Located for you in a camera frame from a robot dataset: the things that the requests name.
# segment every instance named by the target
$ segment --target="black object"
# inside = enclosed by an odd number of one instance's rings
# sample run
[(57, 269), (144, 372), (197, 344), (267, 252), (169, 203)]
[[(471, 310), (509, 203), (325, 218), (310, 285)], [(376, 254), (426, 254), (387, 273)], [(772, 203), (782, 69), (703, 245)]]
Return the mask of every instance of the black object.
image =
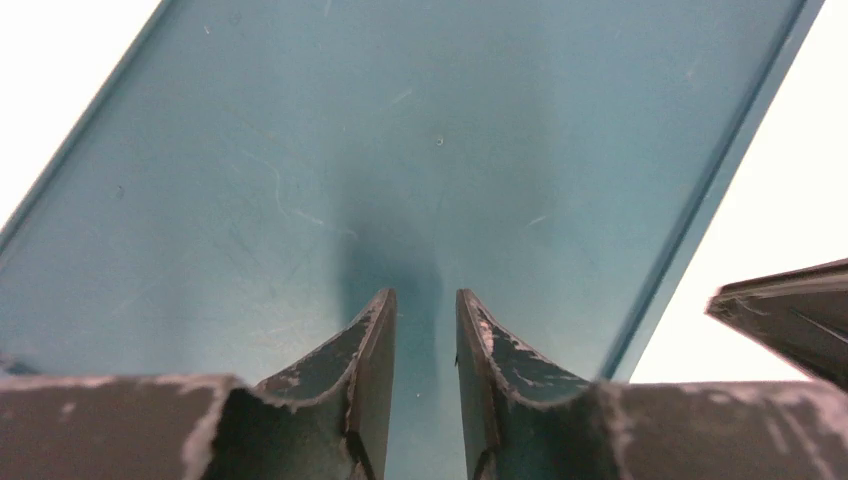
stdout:
[(395, 294), (251, 389), (228, 375), (0, 383), (2, 479), (382, 479)]
[(468, 290), (457, 296), (457, 350), (469, 479), (848, 473), (848, 398), (825, 383), (590, 386)]
[(848, 390), (848, 260), (727, 285), (707, 313)]

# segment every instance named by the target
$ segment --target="white background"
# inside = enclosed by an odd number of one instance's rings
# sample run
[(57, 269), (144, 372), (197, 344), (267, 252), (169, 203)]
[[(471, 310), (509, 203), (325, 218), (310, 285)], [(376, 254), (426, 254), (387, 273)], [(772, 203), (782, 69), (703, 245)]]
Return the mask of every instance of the white background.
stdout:
[[(0, 222), (16, 208), (158, 0), (4, 4)], [(828, 0), (633, 381), (799, 379), (702, 314), (726, 283), (848, 257), (848, 1)]]

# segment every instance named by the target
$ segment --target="blue tray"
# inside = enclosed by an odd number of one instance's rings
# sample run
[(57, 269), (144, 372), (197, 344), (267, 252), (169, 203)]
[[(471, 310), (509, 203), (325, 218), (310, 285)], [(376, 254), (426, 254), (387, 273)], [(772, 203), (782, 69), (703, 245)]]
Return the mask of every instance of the blue tray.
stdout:
[(398, 289), (389, 478), (464, 471), (454, 292), (627, 378), (821, 0), (164, 2), (0, 237), (0, 351), (258, 380)]

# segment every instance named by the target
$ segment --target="metal edge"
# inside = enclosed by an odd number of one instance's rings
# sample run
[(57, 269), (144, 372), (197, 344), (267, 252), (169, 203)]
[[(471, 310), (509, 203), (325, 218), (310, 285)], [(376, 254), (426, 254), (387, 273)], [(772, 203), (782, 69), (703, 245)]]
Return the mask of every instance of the metal edge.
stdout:
[(6, 253), (9, 244), (12, 239), (15, 238), (15, 235), (18, 234), (26, 224), (26, 219), (29, 217), (30, 212), (36, 203), (38, 203), (41, 195), (47, 190), (47, 187), (50, 186), (50, 183), (55, 178), (56, 173), (65, 162), (68, 152), (73, 150), (77, 141), (88, 128), (89, 122), (97, 115), (100, 108), (112, 95), (115, 87), (123, 79), (127, 68), (135, 60), (136, 54), (141, 50), (147, 39), (159, 26), (159, 21), (163, 19), (165, 12), (174, 3), (176, 3), (176, 0), (160, 0), (159, 5), (155, 10), (153, 10), (153, 13), (150, 14), (150, 18), (147, 19), (144, 26), (142, 26), (141, 30), (139, 30), (135, 40), (132, 41), (129, 48), (127, 48), (127, 51), (124, 52), (121, 59), (118, 60), (118, 63), (112, 70), (112, 73), (109, 74), (106, 81), (100, 86), (100, 89), (94, 95), (94, 98), (92, 98), (88, 107), (86, 107), (85, 111), (82, 115), (80, 115), (79, 119), (77, 119), (77, 122), (74, 124), (73, 128), (71, 128), (71, 131), (68, 132), (65, 140), (63, 140), (59, 148), (56, 149), (56, 152), (53, 154), (50, 161), (47, 162), (44, 170), (41, 174), (39, 174), (38, 178), (29, 188), (26, 195), (24, 195), (21, 203), (12, 212), (12, 215), (8, 218), (5, 225), (0, 225), (0, 269), (3, 267), (3, 255)]
[(736, 169), (742, 163), (748, 146), (823, 4), (824, 0), (803, 1), (788, 22), (784, 35), (781, 36), (783, 42), (776, 47), (766, 64), (748, 104), (742, 109), (735, 128), (728, 135), (727, 143), (721, 147), (718, 160), (703, 176), (701, 187), (696, 189), (685, 213), (672, 230), (679, 233), (670, 235), (661, 259), (648, 277), (648, 286), (643, 288), (628, 315), (625, 327), (599, 371), (600, 378), (627, 381), (636, 369), (677, 285), (683, 278), (686, 267), (718, 210)]

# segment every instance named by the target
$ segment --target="blue board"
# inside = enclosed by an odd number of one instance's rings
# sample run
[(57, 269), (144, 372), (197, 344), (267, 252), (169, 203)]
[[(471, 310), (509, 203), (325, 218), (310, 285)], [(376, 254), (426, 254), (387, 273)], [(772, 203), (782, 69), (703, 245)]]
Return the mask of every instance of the blue board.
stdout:
[(460, 478), (455, 290), (626, 377), (820, 4), (163, 4), (0, 237), (0, 351), (254, 381), (394, 286), (387, 476)]

